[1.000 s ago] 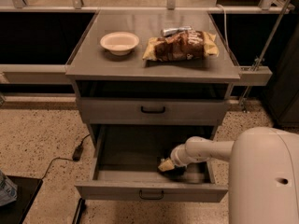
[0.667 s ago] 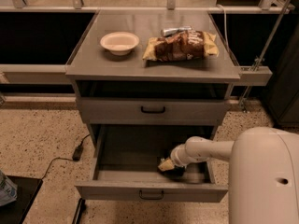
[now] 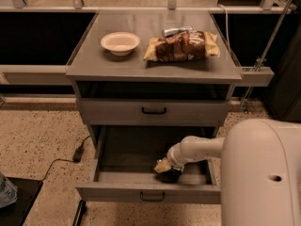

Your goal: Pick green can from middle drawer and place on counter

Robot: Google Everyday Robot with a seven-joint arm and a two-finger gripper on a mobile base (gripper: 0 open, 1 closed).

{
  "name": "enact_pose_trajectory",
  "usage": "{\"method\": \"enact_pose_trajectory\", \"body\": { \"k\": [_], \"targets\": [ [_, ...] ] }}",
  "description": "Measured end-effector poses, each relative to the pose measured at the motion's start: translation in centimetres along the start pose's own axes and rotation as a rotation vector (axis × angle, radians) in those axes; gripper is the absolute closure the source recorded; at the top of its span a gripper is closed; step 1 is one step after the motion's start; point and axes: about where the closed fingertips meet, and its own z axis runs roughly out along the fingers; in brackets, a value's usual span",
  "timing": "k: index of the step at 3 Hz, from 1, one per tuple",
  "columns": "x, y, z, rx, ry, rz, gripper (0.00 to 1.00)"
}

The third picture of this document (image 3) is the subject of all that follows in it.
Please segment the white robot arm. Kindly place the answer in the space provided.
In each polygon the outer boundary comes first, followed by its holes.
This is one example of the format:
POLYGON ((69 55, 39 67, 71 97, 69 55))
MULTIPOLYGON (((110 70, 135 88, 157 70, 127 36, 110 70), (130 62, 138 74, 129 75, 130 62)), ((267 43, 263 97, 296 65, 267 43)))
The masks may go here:
POLYGON ((252 119, 225 137, 188 136, 157 161, 158 173, 221 159, 222 226, 301 226, 301 124, 252 119))

